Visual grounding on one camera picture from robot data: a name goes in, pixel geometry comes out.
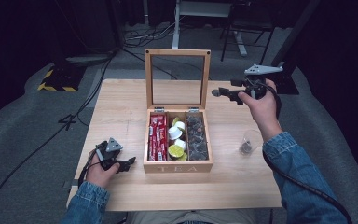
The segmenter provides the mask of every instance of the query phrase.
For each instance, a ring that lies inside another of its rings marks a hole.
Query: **white cup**
[[[178,127],[180,130],[185,130],[185,124],[182,121],[177,121],[173,127]]]
[[[175,145],[181,147],[182,149],[186,150],[187,146],[186,146],[186,142],[181,140],[181,139],[176,139],[174,142]]]
[[[170,135],[171,140],[175,140],[176,138],[179,138],[182,135],[182,131],[178,129],[178,127],[173,126],[168,130],[168,134]]]

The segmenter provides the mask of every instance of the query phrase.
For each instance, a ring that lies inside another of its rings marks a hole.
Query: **chair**
[[[228,35],[230,31],[258,33],[260,34],[255,40],[255,43],[260,39],[261,35],[265,32],[269,32],[267,44],[265,46],[251,45],[255,47],[264,47],[263,56],[261,57],[260,64],[263,64],[264,57],[266,56],[267,49],[269,47],[269,41],[274,33],[275,26],[272,22],[272,16],[269,7],[266,3],[259,1],[236,1],[234,2],[229,11],[227,25],[222,31],[225,34],[225,45],[223,47],[222,57],[220,61],[223,61],[225,57],[225,51],[227,46]]]

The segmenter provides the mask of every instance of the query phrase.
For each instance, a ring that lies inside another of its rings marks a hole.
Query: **person's left hand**
[[[120,164],[117,162],[112,167],[110,167],[109,170],[105,171],[100,165],[100,159],[98,159],[97,153],[95,153],[94,157],[92,157],[91,163],[89,164],[89,169],[86,174],[86,181],[106,189],[110,178],[117,173],[119,167]]]

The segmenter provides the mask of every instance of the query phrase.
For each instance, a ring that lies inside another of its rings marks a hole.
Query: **human hand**
[[[120,168],[120,164],[117,162],[109,170],[105,171],[103,167],[100,165],[100,159],[97,156],[97,153],[94,153],[92,157],[91,163],[89,165],[89,169],[86,174],[86,180],[92,184],[100,186],[101,188],[106,189],[109,184],[110,178],[117,173],[118,168]]]
[[[275,83],[266,79],[266,84],[276,90]],[[254,99],[245,92],[239,92],[238,97],[249,106],[252,117],[260,129],[263,140],[267,142],[273,136],[282,133],[281,126],[277,120],[277,106],[272,92],[267,91],[261,99]]]

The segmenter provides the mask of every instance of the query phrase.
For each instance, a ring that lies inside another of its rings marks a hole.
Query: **denim jacket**
[[[304,148],[289,133],[281,133],[263,146],[271,162],[291,177],[336,199],[321,172]],[[287,223],[346,223],[346,218],[330,203],[274,173],[287,210]],[[69,203],[61,223],[101,223],[109,192],[85,181]]]

